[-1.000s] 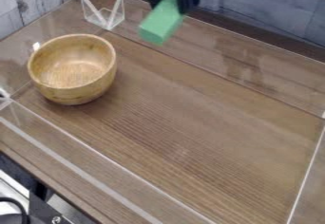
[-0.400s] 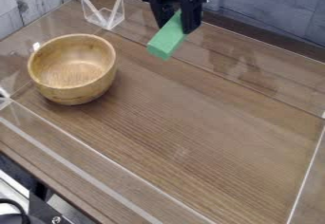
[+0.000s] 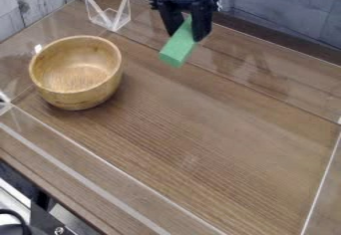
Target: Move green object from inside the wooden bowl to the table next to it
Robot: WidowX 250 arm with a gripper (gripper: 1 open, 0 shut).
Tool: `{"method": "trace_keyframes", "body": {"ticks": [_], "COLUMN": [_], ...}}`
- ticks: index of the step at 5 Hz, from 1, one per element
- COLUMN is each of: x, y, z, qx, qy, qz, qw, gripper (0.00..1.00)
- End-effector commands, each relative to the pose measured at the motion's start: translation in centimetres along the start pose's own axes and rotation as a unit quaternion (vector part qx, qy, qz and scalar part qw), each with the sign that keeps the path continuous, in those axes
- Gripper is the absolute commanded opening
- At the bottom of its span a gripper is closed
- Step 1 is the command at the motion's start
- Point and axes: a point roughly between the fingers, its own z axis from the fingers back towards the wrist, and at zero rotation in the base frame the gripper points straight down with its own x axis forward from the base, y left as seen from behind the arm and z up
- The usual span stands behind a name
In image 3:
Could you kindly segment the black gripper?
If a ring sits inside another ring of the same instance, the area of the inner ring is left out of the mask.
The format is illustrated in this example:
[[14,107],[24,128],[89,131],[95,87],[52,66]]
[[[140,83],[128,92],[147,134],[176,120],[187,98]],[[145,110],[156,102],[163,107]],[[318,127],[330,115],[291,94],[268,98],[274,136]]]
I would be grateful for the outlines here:
[[220,0],[152,0],[151,7],[159,10],[170,35],[183,23],[180,12],[190,13],[192,39],[199,42],[211,31],[211,14],[222,5]]

